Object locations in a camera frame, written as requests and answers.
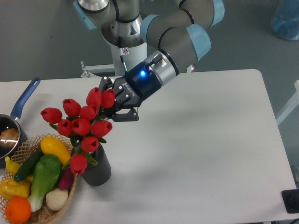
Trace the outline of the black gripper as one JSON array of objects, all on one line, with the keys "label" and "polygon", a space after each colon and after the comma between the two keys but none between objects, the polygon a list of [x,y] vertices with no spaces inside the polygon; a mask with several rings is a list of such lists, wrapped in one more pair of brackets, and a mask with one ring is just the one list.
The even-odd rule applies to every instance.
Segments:
[{"label": "black gripper", "polygon": [[102,77],[99,89],[101,92],[115,90],[117,109],[129,109],[126,113],[117,113],[116,110],[104,110],[107,119],[114,122],[138,121],[138,112],[134,107],[139,107],[153,93],[162,87],[156,74],[149,69],[145,62],[137,64],[124,76],[117,79]]}]

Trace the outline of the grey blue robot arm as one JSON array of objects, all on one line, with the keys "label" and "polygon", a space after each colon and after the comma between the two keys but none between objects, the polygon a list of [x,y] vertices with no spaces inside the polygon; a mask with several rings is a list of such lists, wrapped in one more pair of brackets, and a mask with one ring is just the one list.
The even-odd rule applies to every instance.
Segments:
[{"label": "grey blue robot arm", "polygon": [[88,29],[100,29],[113,64],[83,67],[85,73],[113,70],[99,88],[113,89],[114,105],[102,118],[137,121],[141,103],[178,74],[189,71],[211,48],[206,30],[225,13],[220,0],[180,0],[166,17],[142,16],[137,0],[76,0],[73,7]]}]

